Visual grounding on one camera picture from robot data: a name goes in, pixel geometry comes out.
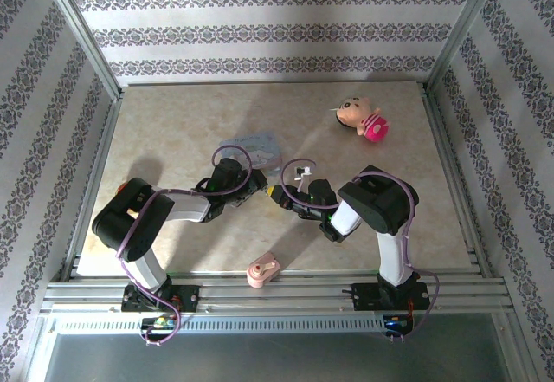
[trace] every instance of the small pink figurine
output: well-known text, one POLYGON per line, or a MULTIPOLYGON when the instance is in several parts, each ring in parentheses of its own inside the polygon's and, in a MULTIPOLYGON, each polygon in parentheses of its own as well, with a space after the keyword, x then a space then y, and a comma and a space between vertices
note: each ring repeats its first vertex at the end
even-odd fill
POLYGON ((389 131, 389 122, 381 116, 381 109, 371 111, 370 98, 350 98, 332 110, 337 111, 338 122, 356 128, 358 135, 371 142, 381 141, 389 131))
POLYGON ((271 252, 266 252, 250 265, 246 270, 248 284, 254 288, 261 288, 273 280, 280 272, 280 263, 271 252))

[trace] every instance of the patterned wallpaper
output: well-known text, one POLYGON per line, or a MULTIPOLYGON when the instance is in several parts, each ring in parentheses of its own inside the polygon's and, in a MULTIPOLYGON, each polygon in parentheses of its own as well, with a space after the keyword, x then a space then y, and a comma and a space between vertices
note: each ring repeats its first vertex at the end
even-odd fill
POLYGON ((119 83, 424 81, 466 0, 75 0, 119 83))
POLYGON ((53 0, 0 0, 0 381, 20 380, 111 100, 53 0))
POLYGON ((437 90, 485 244, 554 380, 552 0, 486 0, 437 90))

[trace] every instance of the tabletop surface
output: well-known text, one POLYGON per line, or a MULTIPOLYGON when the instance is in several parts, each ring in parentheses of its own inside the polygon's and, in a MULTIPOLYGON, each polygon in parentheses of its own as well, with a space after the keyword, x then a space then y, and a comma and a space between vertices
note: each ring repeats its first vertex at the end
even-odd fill
MULTIPOLYGON (((210 157, 221 141, 262 132, 274 133, 284 161, 317 161, 312 177, 327 178, 335 191, 367 165, 410 183, 420 198, 409 234, 412 263, 430 269, 470 266, 415 82, 129 87, 93 218, 127 179, 194 187, 212 173, 210 157), (390 122, 383 142, 357 136, 329 111, 352 96, 368 96, 382 109, 390 122)), ((292 172, 286 180, 292 182, 292 172)), ((268 178, 269 184, 277 181, 268 178)), ((226 208, 210 223, 167 222, 153 249, 168 272, 244 271, 268 250, 288 269, 378 269, 380 263, 377 235, 369 226, 332 243, 317 222, 299 219, 262 192, 239 208, 226 208)), ((89 227, 78 273, 122 275, 114 255, 89 227)))

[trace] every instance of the purple cable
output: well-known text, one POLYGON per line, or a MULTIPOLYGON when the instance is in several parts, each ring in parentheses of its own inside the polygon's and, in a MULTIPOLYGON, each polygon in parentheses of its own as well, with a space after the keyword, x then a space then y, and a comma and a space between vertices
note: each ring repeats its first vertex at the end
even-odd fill
POLYGON ((317 164, 315 164, 315 161, 313 161, 312 159, 291 159, 288 163, 286 163, 283 166, 283 169, 280 171, 280 185, 283 188, 283 191, 285 192, 285 194, 288 196, 288 198, 290 198, 295 203, 302 204, 303 206, 308 207, 310 209, 319 209, 319 210, 337 209, 339 204, 331 204, 331 205, 325 206, 323 204, 309 204, 309 203, 303 202, 302 200, 298 200, 295 196, 293 196, 293 194, 287 189, 287 187, 285 186, 285 179, 284 179, 285 170, 288 168, 288 166, 290 166, 290 164, 297 163, 299 161, 307 161, 308 163, 312 163, 314 167, 317 166, 317 164))
POLYGON ((125 250, 127 244, 129 244, 129 240, 131 239, 131 236, 133 235, 133 233, 135 232, 135 230, 139 226, 140 220, 145 215, 146 210, 151 205, 151 203, 154 201, 154 199, 157 196, 159 196, 160 194, 187 194, 187 195, 191 195, 191 196, 224 196, 226 194, 231 194, 231 193, 234 193, 235 191, 239 191, 242 187, 244 187, 247 184, 247 182, 250 180, 250 176, 252 176, 252 159, 250 158, 250 156, 248 155, 248 153, 246 152, 246 150, 244 148, 242 148, 240 146, 220 146, 212 154, 211 164, 213 166, 216 166, 216 155, 221 150, 223 150, 225 148, 236 148, 237 150, 241 151, 244 155, 246 155, 246 160, 248 161, 248 174, 244 178, 244 180, 242 180, 242 183, 240 183, 239 185, 237 185, 233 189, 226 190, 226 191, 215 191, 215 192, 212 192, 212 193, 192 191, 192 190, 180 190, 180 189, 161 189, 161 190, 156 191, 154 194, 152 194, 150 196, 150 198, 148 200, 146 200, 145 205, 140 210, 140 213, 138 214, 135 221, 132 223, 131 228, 129 228, 129 231, 127 232, 127 234, 123 238, 123 241, 121 241, 121 245, 119 246, 119 249, 118 249, 117 253, 115 254, 115 257, 117 259, 119 259, 119 261, 121 262, 121 268, 126 272, 126 275, 129 277, 129 279, 132 281, 132 283, 138 288, 138 290, 140 290, 143 294, 151 297, 153 300, 156 300, 157 302, 161 302, 165 306, 171 308, 173 310, 173 312, 175 313, 175 315, 176 315, 176 321, 177 322, 175 323, 175 326, 173 327, 173 330, 171 331, 171 333, 169 333, 167 336, 165 336, 161 340, 151 341, 148 338, 149 334, 151 333, 151 330, 153 329, 153 327, 149 327, 146 330, 145 335, 143 336, 143 339, 146 340, 147 344, 155 344, 157 346, 161 346, 163 343, 165 343, 166 341, 169 341, 175 334, 177 334, 177 332, 181 328, 181 314, 180 314, 179 310, 173 304, 171 304, 170 302, 158 297, 157 295, 152 293, 152 291, 150 291, 148 288, 146 288, 140 282, 137 281, 137 279, 132 275, 129 268, 126 266, 125 261, 123 261, 123 259, 121 259, 122 255, 123 255, 123 251, 125 250))

